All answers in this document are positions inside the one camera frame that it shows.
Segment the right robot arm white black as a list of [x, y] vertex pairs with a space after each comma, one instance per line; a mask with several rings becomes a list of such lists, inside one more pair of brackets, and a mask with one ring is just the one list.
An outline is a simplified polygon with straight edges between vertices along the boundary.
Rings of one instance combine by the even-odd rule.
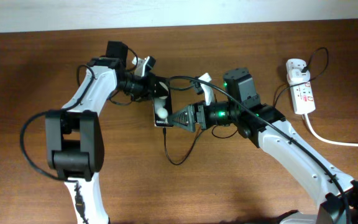
[[227, 71], [224, 88], [201, 79], [189, 81], [213, 88], [227, 100], [188, 105], [168, 116], [169, 124], [191, 132], [196, 124], [203, 130], [234, 124], [243, 138], [284, 166], [318, 207], [316, 215], [287, 212], [280, 223], [358, 223], [358, 181], [304, 141], [281, 112], [260, 102], [247, 68]]

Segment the black smartphone white circles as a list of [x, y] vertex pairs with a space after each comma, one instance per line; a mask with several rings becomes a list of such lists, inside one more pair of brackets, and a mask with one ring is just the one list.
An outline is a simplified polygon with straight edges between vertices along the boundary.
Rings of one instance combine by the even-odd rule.
[[153, 98], [153, 107], [154, 107], [154, 124], [156, 127], [172, 127], [168, 123], [167, 118], [172, 114], [172, 97], [171, 93], [166, 100], [161, 100], [159, 98]]

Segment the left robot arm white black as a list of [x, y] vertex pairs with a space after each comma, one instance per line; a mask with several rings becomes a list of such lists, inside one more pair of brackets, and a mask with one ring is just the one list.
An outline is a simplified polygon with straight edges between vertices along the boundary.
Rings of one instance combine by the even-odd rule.
[[114, 91], [132, 101], [170, 97], [165, 79], [150, 72], [154, 58], [137, 58], [134, 68], [127, 69], [129, 50], [122, 42], [109, 41], [104, 55], [84, 64], [86, 75], [73, 98], [45, 115], [48, 166], [69, 190], [78, 223], [110, 222], [99, 185], [104, 162], [99, 116], [104, 104]]

